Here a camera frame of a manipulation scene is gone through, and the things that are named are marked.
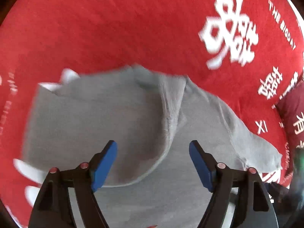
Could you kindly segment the grey fleece garment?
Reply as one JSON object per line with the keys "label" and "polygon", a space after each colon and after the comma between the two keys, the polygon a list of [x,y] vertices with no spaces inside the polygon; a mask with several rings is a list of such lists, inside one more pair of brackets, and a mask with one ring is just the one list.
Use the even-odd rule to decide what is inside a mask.
{"label": "grey fleece garment", "polygon": [[23,160],[46,171],[71,169],[117,143],[95,194],[110,227],[197,227],[210,200],[189,155],[196,140],[232,169],[280,168],[281,154],[251,133],[220,98],[189,78],[140,66],[94,75],[62,72],[39,83]]}

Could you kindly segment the dark red pillow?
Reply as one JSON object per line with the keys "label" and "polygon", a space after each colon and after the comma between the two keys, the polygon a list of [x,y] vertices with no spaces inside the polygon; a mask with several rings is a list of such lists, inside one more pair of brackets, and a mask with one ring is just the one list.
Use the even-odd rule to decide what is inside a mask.
{"label": "dark red pillow", "polygon": [[303,93],[301,81],[276,105],[291,150],[303,149]]}

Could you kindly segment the red printed bed blanket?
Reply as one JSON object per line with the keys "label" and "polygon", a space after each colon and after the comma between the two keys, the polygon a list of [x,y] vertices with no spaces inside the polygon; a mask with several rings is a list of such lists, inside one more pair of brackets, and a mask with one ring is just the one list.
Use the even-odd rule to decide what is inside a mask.
{"label": "red printed bed blanket", "polygon": [[28,227],[48,172],[23,160],[39,83],[133,66],[189,78],[281,154],[264,182],[289,185],[276,103],[297,83],[303,36],[289,0],[17,0],[1,24],[1,200]]}

